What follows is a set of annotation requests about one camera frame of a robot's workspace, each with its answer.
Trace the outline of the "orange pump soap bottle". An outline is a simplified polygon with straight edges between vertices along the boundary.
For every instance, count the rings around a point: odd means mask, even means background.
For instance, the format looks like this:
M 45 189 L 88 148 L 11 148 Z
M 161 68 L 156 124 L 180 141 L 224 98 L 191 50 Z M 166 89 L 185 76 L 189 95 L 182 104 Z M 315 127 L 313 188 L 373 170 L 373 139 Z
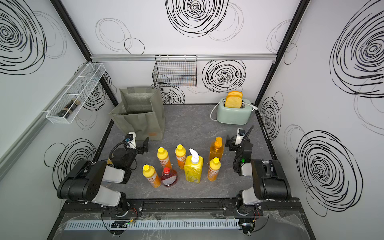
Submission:
M 216 137 L 216 139 L 212 142 L 209 153 L 209 161 L 214 158 L 222 159 L 225 147 L 223 146 L 223 138 Z

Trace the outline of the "green fabric shopping bag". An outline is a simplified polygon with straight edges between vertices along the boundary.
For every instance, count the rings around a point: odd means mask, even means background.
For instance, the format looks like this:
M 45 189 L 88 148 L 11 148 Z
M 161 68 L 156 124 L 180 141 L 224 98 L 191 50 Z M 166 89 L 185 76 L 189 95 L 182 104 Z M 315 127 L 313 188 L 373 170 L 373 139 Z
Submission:
M 165 130 L 165 109 L 159 89 L 120 89 L 122 101 L 109 113 L 124 133 L 134 132 L 136 140 L 161 141 Z

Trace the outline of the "yellow pump soap bottle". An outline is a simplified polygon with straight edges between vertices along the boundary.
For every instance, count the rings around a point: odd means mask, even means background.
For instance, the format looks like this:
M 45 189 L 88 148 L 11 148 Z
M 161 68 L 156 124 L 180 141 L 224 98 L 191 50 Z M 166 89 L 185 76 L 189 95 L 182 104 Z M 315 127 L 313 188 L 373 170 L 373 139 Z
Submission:
M 204 158 L 193 149 L 189 151 L 190 155 L 184 165 L 185 177 L 188 182 L 198 184 L 201 182 Z

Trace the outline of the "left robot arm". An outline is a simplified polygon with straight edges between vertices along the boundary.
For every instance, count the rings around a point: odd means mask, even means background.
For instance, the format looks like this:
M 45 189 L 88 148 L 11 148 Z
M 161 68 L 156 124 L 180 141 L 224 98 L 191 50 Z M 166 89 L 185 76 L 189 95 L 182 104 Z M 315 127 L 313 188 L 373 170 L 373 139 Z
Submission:
M 132 164 L 136 156 L 149 150 L 147 137 L 142 145 L 136 146 L 134 138 L 126 138 L 118 143 L 110 152 L 107 161 L 79 161 L 57 188 L 57 196 L 62 200 L 91 202 L 115 211 L 119 217 L 130 211 L 130 204 L 125 193 L 114 191 L 102 186 L 102 182 L 126 184 L 132 174 Z

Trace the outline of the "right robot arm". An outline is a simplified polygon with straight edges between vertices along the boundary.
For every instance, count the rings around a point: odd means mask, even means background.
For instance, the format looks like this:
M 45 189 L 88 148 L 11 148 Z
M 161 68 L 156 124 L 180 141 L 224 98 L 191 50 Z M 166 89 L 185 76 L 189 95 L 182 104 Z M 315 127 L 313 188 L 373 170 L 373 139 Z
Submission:
M 237 209 L 245 212 L 264 201 L 288 201 L 291 188 L 278 160 L 252 158 L 250 140 L 246 136 L 227 136 L 225 147 L 235 152 L 233 170 L 239 176 L 252 178 L 253 186 L 237 195 Z

